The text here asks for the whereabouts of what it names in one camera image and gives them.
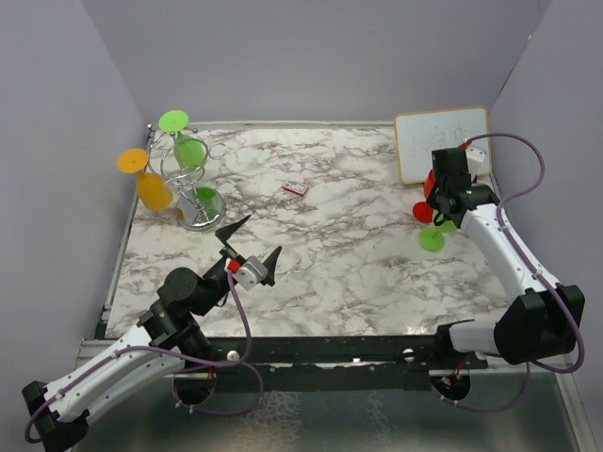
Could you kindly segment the red wine glass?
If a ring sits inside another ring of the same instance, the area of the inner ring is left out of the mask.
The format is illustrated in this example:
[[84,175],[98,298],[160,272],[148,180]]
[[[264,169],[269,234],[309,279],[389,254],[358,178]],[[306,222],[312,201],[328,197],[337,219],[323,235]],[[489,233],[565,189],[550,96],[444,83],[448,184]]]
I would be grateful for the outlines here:
[[425,180],[423,186],[424,200],[421,202],[417,202],[413,207],[413,215],[415,219],[424,224],[430,224],[433,221],[434,209],[429,206],[427,200],[432,192],[434,185],[435,178],[433,175],[433,170],[431,170],[428,173],[427,179]]

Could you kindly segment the orange wine glass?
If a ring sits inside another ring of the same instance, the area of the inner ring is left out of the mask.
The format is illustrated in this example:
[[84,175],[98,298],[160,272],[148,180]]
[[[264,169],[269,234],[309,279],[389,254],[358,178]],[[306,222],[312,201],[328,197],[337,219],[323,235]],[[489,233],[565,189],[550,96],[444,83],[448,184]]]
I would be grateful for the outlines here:
[[148,210],[163,211],[170,206],[173,195],[161,177],[145,170],[148,162],[149,156],[145,150],[133,148],[119,156],[117,167],[122,173],[135,173],[138,176],[136,191]]

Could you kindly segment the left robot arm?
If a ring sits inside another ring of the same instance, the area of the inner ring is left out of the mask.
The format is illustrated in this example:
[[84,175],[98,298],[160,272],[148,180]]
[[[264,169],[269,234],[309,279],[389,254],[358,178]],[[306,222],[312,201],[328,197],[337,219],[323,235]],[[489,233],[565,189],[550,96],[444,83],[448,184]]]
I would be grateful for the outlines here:
[[24,428],[29,444],[47,451],[65,451],[81,441],[91,417],[141,387],[144,380],[170,372],[242,366],[254,375],[248,359],[253,340],[235,360],[217,361],[196,316],[206,315],[236,288],[273,286],[282,250],[265,260],[244,257],[228,243],[243,225],[239,220],[216,230],[222,244],[220,259],[204,275],[187,267],[171,271],[158,288],[157,300],[111,347],[67,376],[49,383],[33,381],[22,390],[30,418]]

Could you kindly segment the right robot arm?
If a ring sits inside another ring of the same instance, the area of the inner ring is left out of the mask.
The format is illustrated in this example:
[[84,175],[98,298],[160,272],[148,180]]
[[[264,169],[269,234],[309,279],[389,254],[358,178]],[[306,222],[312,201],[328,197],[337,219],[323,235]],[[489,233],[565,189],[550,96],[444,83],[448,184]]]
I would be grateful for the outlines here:
[[480,352],[510,364],[535,363],[571,352],[578,342],[584,295],[540,265],[516,233],[490,186],[474,183],[462,148],[432,152],[428,204],[479,248],[510,302],[498,320],[467,320],[438,328],[432,356],[453,368]]

